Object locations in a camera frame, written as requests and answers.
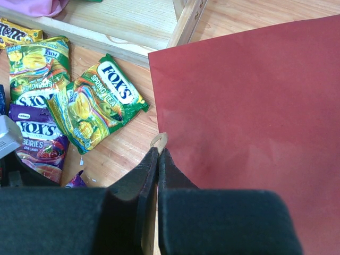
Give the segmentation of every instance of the purple candy packet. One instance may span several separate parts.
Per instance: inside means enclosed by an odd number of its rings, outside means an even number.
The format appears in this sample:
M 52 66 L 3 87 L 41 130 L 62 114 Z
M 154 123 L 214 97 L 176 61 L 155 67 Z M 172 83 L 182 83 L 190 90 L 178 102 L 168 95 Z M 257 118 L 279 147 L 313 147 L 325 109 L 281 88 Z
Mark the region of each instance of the purple candy packet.
M 75 177 L 70 180 L 68 184 L 65 185 L 64 188 L 78 188 L 78 187 L 87 187 L 84 180 L 80 177 L 80 175 L 84 172 L 84 170 L 81 170 L 79 173 L 75 175 Z
M 59 183 L 69 146 L 47 109 L 10 104 L 9 117 L 20 127 L 23 143 L 15 152 L 22 162 Z

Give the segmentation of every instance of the wooden floor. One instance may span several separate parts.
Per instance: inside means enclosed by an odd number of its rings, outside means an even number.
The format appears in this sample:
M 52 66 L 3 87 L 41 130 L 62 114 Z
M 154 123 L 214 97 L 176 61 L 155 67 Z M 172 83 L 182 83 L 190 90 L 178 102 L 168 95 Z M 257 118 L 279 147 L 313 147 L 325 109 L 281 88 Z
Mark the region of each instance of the wooden floor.
M 335 14 L 340 14 L 340 0 L 209 0 L 192 41 Z M 71 46 L 72 79 L 76 79 L 102 57 L 95 50 Z M 70 145 L 62 185 L 81 169 L 85 171 L 85 181 L 89 186 L 114 183 L 139 163 L 158 133 L 150 72 L 146 68 L 119 59 L 117 61 L 150 104 L 150 110 L 140 113 L 126 127 L 110 135 L 82 157 Z M 9 65 L 4 52 L 0 54 L 0 65 L 0 83 L 5 86 L 9 98 Z M 160 254 L 158 249 L 155 249 L 155 254 Z

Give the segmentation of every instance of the candy wrapper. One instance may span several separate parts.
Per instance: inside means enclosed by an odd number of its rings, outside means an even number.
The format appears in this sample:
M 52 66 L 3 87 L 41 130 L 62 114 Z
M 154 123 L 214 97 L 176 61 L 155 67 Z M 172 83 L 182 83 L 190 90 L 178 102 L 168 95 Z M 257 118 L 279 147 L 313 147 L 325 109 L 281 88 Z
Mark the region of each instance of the candy wrapper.
M 59 129 L 85 154 L 148 104 L 110 55 L 47 100 Z
M 84 172 L 84 170 L 80 171 L 75 175 L 75 177 L 70 180 L 68 184 L 66 184 L 65 188 L 78 188 L 78 187 L 87 187 L 86 183 L 80 177 L 80 175 Z
M 9 117 L 20 127 L 23 143 L 16 153 L 26 165 L 59 183 L 69 141 L 47 109 L 11 104 Z
M 31 44 L 42 39 L 42 30 L 23 28 L 0 18 L 0 49 L 17 44 Z
M 6 115 L 6 94 L 4 86 L 0 84 L 0 115 Z
M 70 83 L 67 42 L 66 37 L 54 37 L 6 47 L 12 103 L 46 108 L 44 99 L 51 99 Z

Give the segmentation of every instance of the wooden drawer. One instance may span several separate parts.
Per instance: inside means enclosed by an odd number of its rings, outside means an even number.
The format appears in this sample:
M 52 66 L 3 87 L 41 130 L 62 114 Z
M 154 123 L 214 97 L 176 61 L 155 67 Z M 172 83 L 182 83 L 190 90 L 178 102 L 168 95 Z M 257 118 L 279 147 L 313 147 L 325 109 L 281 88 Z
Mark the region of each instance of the wooden drawer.
M 77 45 L 148 66 L 148 53 L 189 42 L 207 0 L 70 0 L 56 17 L 32 18 L 0 7 L 13 23 L 64 35 Z

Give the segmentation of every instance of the gray object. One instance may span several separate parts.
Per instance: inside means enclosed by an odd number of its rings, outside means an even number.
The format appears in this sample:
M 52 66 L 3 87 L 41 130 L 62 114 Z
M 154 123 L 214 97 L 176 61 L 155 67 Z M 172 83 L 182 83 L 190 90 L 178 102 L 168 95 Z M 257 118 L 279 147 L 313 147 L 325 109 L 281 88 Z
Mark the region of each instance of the gray object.
M 20 128 L 6 115 L 0 115 L 0 159 L 22 145 Z

